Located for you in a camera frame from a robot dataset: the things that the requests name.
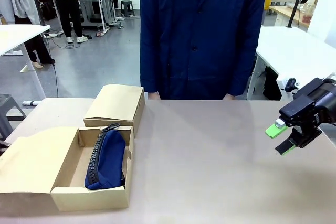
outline cardboard box lid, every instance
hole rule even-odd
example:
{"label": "cardboard box lid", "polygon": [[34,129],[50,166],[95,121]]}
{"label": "cardboard box lid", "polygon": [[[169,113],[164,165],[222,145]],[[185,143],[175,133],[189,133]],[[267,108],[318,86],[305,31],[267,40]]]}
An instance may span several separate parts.
{"label": "cardboard box lid", "polygon": [[132,121],[142,93],[142,87],[105,85],[84,118]]}
{"label": "cardboard box lid", "polygon": [[50,193],[77,134],[58,127],[18,138],[0,157],[0,193]]}

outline blue pouch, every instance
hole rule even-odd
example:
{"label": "blue pouch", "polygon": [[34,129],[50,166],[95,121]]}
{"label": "blue pouch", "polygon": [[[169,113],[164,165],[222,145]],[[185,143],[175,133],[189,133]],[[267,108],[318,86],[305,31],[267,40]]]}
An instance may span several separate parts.
{"label": "blue pouch", "polygon": [[113,124],[98,135],[85,177],[85,187],[89,190],[109,189],[125,183],[121,167],[126,143],[115,130],[118,126]]}

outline open cardboard box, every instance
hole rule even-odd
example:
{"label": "open cardboard box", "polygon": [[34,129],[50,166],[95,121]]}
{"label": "open cardboard box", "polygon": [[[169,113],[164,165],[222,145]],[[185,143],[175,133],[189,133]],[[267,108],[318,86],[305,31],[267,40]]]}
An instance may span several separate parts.
{"label": "open cardboard box", "polygon": [[51,194],[60,211],[126,208],[129,205],[133,127],[117,130],[126,142],[125,187],[84,187],[89,160],[102,127],[58,127],[18,138],[0,157],[0,193]]}
{"label": "open cardboard box", "polygon": [[84,117],[86,127],[109,126],[112,123],[131,125],[138,132],[145,105],[143,87],[105,85]]}

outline stool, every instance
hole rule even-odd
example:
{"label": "stool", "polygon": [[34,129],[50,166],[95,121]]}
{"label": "stool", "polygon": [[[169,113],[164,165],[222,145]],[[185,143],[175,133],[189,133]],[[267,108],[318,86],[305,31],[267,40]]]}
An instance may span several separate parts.
{"label": "stool", "polygon": [[[17,108],[22,116],[7,116],[12,108]],[[0,133],[3,139],[8,138],[13,132],[9,121],[22,121],[24,118],[26,118],[26,115],[14,98],[10,94],[0,94]]]}
{"label": "stool", "polygon": [[121,1],[121,13],[125,17],[129,17],[130,15],[135,16],[132,1],[130,1],[130,0],[122,0]]}

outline person in navy blue coat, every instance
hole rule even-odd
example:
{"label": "person in navy blue coat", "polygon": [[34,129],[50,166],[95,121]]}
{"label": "person in navy blue coat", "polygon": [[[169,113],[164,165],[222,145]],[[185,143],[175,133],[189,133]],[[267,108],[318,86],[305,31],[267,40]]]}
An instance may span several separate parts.
{"label": "person in navy blue coat", "polygon": [[150,99],[233,100],[244,92],[264,0],[140,0],[141,86]]}

